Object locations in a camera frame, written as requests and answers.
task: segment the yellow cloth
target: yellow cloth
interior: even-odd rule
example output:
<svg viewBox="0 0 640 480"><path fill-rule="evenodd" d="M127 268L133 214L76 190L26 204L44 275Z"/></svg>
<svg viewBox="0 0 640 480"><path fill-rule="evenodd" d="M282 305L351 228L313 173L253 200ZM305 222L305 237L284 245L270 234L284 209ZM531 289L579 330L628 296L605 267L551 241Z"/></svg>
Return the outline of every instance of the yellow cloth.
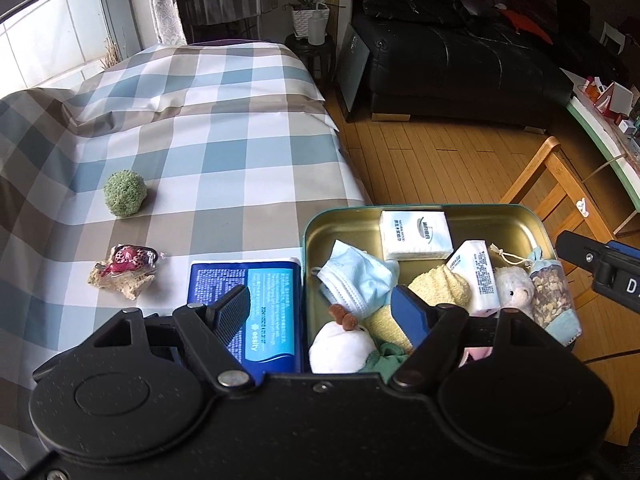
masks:
<svg viewBox="0 0 640 480"><path fill-rule="evenodd" d="M471 300L469 284L445 265L421 274L409 284L409 289L432 306L451 303L466 307ZM379 308L363 321L363 325L372 336L396 344L407 353L414 349L409 338L391 316L391 305Z"/></svg>

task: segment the brown plush bow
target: brown plush bow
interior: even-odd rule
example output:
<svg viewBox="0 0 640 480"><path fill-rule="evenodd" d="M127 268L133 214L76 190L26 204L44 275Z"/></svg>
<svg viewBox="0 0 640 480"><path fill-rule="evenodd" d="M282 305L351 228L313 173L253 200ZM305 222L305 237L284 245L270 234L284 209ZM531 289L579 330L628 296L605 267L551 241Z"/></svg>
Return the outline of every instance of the brown plush bow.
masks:
<svg viewBox="0 0 640 480"><path fill-rule="evenodd" d="M358 320L353 314L347 312L347 310L341 305L334 303L329 307L329 314L332 315L334 321L338 325L342 325L342 328L349 331L355 330L358 326Z"/></svg>

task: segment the white flower pot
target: white flower pot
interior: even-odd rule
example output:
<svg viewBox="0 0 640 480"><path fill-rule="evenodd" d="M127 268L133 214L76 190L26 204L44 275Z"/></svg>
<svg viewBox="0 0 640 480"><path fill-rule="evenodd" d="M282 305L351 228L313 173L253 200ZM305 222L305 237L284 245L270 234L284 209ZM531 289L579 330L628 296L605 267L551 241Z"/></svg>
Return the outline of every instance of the white flower pot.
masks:
<svg viewBox="0 0 640 480"><path fill-rule="evenodd" d="M324 19L324 27L326 28L326 24L329 21L329 8L327 6L320 5L318 9L291 9L293 31L296 34L297 40L302 40L303 38L307 37L309 30L309 18L311 18L315 10L319 10L322 13L322 18Z"/></svg>

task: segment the white tissue pack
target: white tissue pack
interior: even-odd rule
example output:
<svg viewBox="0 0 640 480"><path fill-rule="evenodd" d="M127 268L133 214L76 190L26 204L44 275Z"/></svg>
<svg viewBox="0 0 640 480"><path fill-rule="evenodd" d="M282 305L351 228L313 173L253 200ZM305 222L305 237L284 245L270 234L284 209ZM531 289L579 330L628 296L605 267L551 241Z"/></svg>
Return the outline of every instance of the white tissue pack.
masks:
<svg viewBox="0 0 640 480"><path fill-rule="evenodd" d="M450 270L467 280L471 301L466 310L472 316L491 316L500 310L494 270L484 240L467 240L447 262Z"/></svg>
<svg viewBox="0 0 640 480"><path fill-rule="evenodd" d="M380 235L385 260L444 260L453 252L442 211L383 211Z"/></svg>

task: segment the black sofa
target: black sofa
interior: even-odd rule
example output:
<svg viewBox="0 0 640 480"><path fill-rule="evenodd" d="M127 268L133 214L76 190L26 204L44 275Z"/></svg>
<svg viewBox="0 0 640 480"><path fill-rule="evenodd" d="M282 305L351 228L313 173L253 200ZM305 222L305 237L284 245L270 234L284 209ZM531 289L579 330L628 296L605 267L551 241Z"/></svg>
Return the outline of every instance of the black sofa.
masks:
<svg viewBox="0 0 640 480"><path fill-rule="evenodd" d="M373 114L548 128L571 98L571 80L524 34L461 0L362 0L351 25L370 50L360 88Z"/></svg>

